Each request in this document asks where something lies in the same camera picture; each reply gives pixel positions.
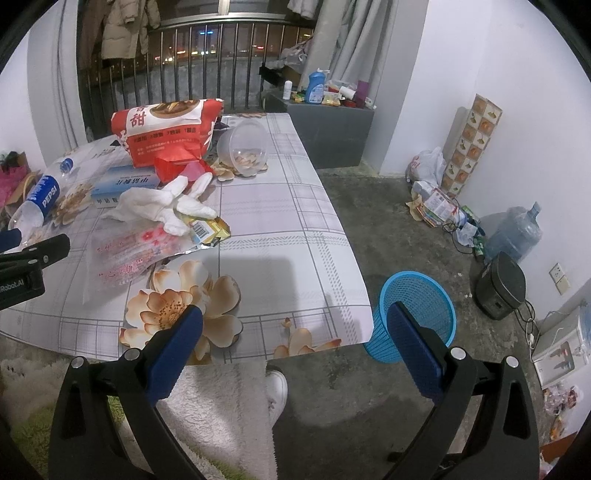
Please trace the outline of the Pepsi plastic bottle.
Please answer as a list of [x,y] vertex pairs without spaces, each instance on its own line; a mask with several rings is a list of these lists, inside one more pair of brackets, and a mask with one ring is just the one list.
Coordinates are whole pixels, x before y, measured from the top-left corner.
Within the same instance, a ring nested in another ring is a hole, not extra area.
[[25,237],[41,227],[57,200],[67,190],[73,168],[74,162],[70,157],[51,164],[11,217],[8,229],[17,229]]

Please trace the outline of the clear printed plastic bag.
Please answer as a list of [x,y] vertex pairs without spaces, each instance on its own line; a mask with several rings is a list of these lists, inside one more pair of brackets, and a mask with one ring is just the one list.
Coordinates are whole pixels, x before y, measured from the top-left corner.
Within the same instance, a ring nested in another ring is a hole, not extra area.
[[160,261],[206,248],[193,242],[190,228],[177,237],[165,233],[161,223],[102,219],[85,253],[83,300],[104,298]]

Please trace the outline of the blue medicine box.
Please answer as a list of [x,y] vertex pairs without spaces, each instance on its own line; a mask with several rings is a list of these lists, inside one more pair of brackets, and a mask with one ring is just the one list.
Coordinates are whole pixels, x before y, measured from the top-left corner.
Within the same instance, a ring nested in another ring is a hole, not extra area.
[[160,180],[153,167],[135,168],[132,165],[110,167],[94,185],[90,197],[99,209],[114,208],[120,196],[133,187],[155,189]]

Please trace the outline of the white cloth glove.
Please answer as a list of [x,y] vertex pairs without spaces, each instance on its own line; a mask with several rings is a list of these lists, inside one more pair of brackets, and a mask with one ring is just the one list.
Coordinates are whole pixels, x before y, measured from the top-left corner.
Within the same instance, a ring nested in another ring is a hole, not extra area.
[[177,213],[191,218],[213,220],[217,213],[199,198],[211,183],[213,174],[199,176],[187,193],[189,179],[179,175],[162,189],[133,187],[123,192],[115,208],[101,215],[104,219],[130,222],[138,219],[161,223],[165,233],[177,237],[187,235],[189,227]]

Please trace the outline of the yellow snack wrapper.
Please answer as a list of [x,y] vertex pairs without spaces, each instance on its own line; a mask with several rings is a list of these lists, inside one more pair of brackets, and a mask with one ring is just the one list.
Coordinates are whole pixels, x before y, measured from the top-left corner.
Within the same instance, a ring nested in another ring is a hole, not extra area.
[[231,236],[230,228],[221,217],[215,219],[189,219],[191,238],[196,245],[215,247]]

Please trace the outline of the red white snack bag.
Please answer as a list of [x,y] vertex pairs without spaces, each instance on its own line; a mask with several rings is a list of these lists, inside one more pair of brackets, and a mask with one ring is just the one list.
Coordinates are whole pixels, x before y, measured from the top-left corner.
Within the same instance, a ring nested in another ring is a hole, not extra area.
[[111,131],[135,167],[151,166],[157,159],[197,160],[211,145],[222,109],[218,98],[138,106],[113,113]]

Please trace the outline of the clear plastic cup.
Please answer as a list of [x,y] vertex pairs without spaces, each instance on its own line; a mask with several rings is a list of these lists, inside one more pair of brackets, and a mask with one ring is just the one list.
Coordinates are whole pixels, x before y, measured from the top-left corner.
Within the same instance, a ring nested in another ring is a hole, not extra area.
[[266,166],[270,135],[256,120],[242,119],[224,131],[216,144],[219,161],[245,177],[256,176]]

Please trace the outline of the white fluffy rug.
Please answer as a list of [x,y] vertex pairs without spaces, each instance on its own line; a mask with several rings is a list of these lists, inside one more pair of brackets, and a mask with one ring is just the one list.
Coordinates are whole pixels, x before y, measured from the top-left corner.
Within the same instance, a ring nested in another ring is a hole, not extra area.
[[[24,458],[46,478],[55,404],[68,363],[1,362],[1,413]],[[273,422],[263,362],[187,366],[157,410],[208,479],[274,479]]]

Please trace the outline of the pink cloth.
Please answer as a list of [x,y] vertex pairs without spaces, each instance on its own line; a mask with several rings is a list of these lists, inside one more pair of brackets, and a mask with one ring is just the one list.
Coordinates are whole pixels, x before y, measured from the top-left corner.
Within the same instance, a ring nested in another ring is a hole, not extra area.
[[28,160],[24,152],[2,152],[0,160],[0,207],[3,208],[18,185],[30,173]]

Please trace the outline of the black rice cooker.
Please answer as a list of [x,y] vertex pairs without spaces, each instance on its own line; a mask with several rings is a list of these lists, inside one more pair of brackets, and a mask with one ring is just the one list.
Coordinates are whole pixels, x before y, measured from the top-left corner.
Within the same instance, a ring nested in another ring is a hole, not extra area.
[[524,304],[525,274],[507,253],[500,252],[482,270],[474,298],[489,318],[502,320]]

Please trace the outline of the white shoe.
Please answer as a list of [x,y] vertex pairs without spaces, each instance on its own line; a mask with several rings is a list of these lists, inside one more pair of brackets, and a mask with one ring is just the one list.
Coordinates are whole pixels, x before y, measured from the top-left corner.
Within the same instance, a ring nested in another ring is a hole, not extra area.
[[270,425],[274,426],[287,405],[287,378],[279,370],[266,372],[266,399],[269,405]]

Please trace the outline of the white plastic bag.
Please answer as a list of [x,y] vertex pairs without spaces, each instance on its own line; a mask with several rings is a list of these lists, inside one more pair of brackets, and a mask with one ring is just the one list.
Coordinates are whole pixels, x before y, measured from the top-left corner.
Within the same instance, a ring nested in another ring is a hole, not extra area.
[[424,181],[432,186],[440,186],[447,167],[443,149],[436,147],[415,155],[406,170],[406,180],[410,183]]

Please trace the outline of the metal balcony railing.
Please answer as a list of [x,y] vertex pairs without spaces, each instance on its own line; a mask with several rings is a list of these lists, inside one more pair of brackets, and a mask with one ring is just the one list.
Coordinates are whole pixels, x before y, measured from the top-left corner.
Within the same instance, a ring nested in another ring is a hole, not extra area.
[[201,15],[149,30],[147,50],[132,59],[104,60],[96,46],[79,73],[87,132],[107,136],[114,112],[160,102],[218,97],[225,112],[257,111],[271,87],[263,68],[314,32],[280,14]]

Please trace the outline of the blue detergent bottle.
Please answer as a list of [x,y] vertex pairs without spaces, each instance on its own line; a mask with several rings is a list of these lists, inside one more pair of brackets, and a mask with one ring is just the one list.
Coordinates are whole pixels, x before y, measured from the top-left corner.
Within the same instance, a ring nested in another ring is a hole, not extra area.
[[321,104],[325,92],[325,71],[317,69],[308,75],[308,87],[304,94],[304,102],[308,104]]

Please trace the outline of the grey curtain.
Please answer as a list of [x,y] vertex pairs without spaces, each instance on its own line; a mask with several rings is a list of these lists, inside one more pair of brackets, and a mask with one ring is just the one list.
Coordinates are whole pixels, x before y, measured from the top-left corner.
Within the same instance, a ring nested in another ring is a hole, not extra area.
[[322,1],[300,86],[317,70],[329,80],[370,85],[383,75],[397,15],[397,1]]

